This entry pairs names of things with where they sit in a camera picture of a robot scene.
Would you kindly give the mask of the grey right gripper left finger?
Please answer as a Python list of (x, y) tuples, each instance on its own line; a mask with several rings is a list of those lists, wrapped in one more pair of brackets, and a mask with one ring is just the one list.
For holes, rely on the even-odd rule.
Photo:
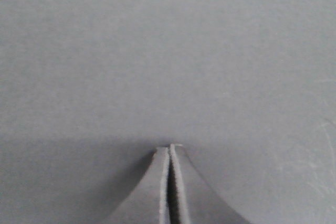
[(157, 148), (134, 190), (104, 223), (166, 223), (169, 165), (169, 149)]

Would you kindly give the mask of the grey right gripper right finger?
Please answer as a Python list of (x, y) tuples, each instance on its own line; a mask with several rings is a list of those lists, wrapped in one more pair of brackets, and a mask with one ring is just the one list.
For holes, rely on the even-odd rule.
[(207, 183), (182, 145), (171, 144), (169, 154), (171, 223), (249, 223)]

